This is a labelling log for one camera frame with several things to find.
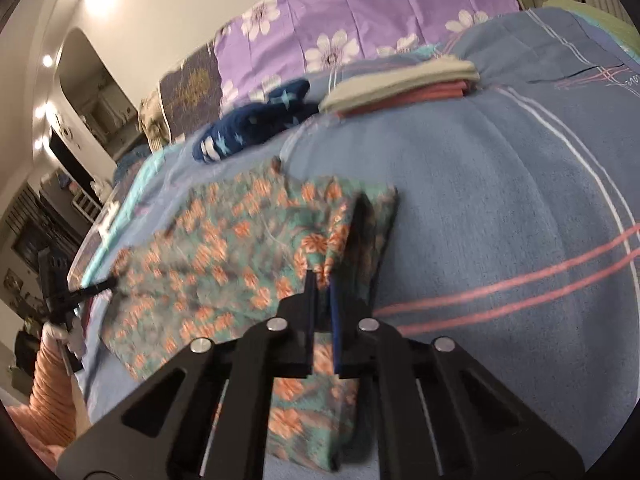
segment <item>shirt sleeve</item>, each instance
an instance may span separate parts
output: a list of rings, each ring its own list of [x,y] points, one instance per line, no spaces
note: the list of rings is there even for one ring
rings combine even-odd
[[[66,447],[76,437],[76,407],[71,379],[55,345],[53,340],[40,345],[29,405],[12,408],[11,416],[45,446]]]

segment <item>person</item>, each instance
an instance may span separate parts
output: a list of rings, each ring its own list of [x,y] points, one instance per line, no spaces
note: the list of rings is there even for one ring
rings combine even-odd
[[[59,341],[81,358],[85,352],[82,326],[77,317],[71,332],[49,322],[42,329],[36,358],[33,390],[27,405],[7,407],[7,412],[31,449],[54,470],[66,446],[76,438],[76,407],[71,378],[66,374]]]

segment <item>green floral garment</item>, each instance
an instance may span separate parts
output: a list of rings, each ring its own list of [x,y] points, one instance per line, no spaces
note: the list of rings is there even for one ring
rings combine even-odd
[[[396,191],[322,177],[298,182],[275,158],[220,183],[197,186],[172,225],[122,250],[102,339],[136,379],[146,379],[200,336],[240,337],[302,292],[307,269],[369,289]],[[329,334],[317,334],[314,374],[274,382],[267,451],[329,470],[353,431],[357,383],[333,374]]]

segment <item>screw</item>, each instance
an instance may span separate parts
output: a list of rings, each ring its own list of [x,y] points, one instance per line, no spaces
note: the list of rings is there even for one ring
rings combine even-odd
[[[439,337],[433,342],[438,352],[451,352],[456,347],[455,341],[450,337]]]
[[[375,332],[380,328],[380,323],[372,317],[365,317],[358,323],[358,328],[363,332]]]
[[[283,317],[272,317],[267,321],[267,328],[272,332],[281,332],[286,329],[288,324],[287,320]]]
[[[199,337],[191,341],[191,351],[194,354],[204,354],[204,352],[208,352],[211,350],[212,343],[206,337]]]

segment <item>blue cloth with stars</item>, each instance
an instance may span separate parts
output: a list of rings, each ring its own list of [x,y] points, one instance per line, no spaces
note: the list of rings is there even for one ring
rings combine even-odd
[[[200,129],[193,158],[212,163],[255,146],[318,113],[317,103],[305,103],[309,81],[297,79],[271,91],[264,103],[231,110],[219,121]]]

